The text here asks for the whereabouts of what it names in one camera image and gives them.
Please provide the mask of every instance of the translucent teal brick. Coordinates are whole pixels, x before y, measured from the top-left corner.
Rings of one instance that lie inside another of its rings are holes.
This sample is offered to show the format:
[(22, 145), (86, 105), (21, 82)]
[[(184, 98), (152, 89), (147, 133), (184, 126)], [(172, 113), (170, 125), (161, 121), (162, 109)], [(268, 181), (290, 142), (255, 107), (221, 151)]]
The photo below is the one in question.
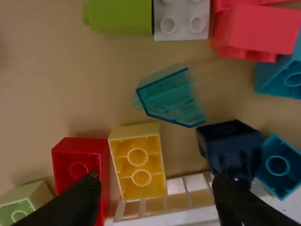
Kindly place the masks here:
[(189, 68), (176, 64), (142, 80), (133, 99), (150, 117), (185, 127), (206, 122)]

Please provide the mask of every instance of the dark blue brick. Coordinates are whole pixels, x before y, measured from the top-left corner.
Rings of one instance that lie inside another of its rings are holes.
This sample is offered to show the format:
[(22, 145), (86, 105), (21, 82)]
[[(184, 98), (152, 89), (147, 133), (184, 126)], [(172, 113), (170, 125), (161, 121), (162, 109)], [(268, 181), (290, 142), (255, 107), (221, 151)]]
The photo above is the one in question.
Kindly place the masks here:
[(225, 172), (231, 180), (250, 186), (261, 164), (260, 131), (239, 120), (197, 127), (200, 153), (215, 175)]

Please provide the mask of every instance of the stack of bricks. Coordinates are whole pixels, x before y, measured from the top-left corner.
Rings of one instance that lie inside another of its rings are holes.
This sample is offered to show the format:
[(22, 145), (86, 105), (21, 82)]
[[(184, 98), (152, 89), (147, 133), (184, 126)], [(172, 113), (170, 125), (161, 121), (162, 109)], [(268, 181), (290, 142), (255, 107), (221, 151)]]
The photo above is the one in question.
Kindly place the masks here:
[(278, 55), (292, 54), (301, 11), (262, 6), (281, 1), (215, 0), (212, 47), (218, 55), (274, 63)]
[(258, 61), (254, 90), (301, 99), (301, 11), (263, 6), (289, 0), (214, 0), (219, 57)]

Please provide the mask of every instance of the light blue brick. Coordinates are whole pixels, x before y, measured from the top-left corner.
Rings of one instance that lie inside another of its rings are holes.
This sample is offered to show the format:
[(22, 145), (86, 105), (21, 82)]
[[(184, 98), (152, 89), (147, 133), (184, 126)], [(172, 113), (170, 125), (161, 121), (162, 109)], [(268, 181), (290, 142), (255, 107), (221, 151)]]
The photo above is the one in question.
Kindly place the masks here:
[(277, 134), (262, 146), (262, 166), (257, 179), (283, 200), (301, 185), (301, 153)]
[(257, 64), (254, 88), (262, 94), (301, 99), (301, 31), (293, 54), (276, 63)]

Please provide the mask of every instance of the blue brick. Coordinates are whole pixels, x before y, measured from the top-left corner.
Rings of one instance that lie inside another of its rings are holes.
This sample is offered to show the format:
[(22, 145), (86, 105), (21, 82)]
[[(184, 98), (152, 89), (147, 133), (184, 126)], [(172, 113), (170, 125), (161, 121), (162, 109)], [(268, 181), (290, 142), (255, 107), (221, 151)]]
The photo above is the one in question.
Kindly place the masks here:
[(256, 177), (278, 199), (283, 200), (301, 185), (301, 153), (277, 134), (262, 147), (262, 166)]
[(261, 133), (239, 120), (197, 127), (196, 131), (210, 171), (214, 175), (225, 172), (230, 180), (250, 186), (261, 163)]
[(254, 89), (262, 94), (301, 99), (301, 31), (293, 54), (281, 56), (273, 64), (257, 64)]
[(150, 117), (193, 128), (206, 122), (189, 68), (176, 64), (143, 79), (133, 104)]

